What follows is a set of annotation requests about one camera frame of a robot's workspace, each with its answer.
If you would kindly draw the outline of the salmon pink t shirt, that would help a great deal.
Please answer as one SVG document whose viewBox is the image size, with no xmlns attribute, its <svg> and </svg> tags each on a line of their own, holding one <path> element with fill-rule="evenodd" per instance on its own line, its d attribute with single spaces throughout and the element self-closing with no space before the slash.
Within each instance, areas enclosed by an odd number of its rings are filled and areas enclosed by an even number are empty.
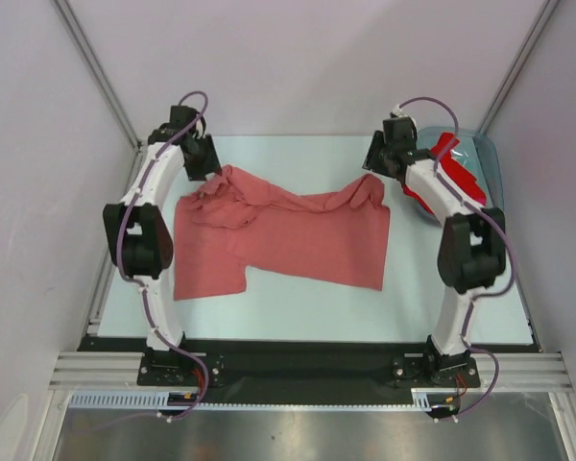
<svg viewBox="0 0 576 461">
<path fill-rule="evenodd" d="M 228 165 L 177 202 L 173 297 L 242 293 L 249 267 L 379 291 L 391 223 L 384 195 L 371 174 L 297 195 Z"/>
</svg>

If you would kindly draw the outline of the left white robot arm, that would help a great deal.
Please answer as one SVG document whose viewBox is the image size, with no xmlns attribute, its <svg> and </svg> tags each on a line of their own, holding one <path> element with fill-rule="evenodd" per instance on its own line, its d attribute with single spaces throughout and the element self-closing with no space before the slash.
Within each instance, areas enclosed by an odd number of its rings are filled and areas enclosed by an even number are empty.
<svg viewBox="0 0 576 461">
<path fill-rule="evenodd" d="M 184 333 L 169 300 L 174 241 L 162 208 L 178 173 L 203 182 L 220 169 L 204 109 L 179 102 L 170 108 L 169 120 L 148 136 L 147 154 L 129 191 L 120 202 L 103 208 L 111 261 L 122 280 L 139 292 L 148 324 L 147 347 L 167 352 L 158 369 L 175 384 L 191 377 L 193 361 L 176 351 Z"/>
</svg>

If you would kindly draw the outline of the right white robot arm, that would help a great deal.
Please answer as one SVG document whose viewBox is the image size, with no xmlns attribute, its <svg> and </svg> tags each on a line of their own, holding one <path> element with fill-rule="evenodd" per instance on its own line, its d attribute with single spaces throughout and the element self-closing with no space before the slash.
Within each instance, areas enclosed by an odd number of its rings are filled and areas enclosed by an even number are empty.
<svg viewBox="0 0 576 461">
<path fill-rule="evenodd" d="M 398 181 L 443 228 L 437 267 L 444 300 L 427 338 L 423 372 L 431 383 L 446 385 L 468 362 L 475 302 L 506 270 L 505 215 L 463 191 L 443 169 L 440 154 L 417 147 L 416 124 L 407 115 L 391 113 L 382 122 L 363 168 Z"/>
</svg>

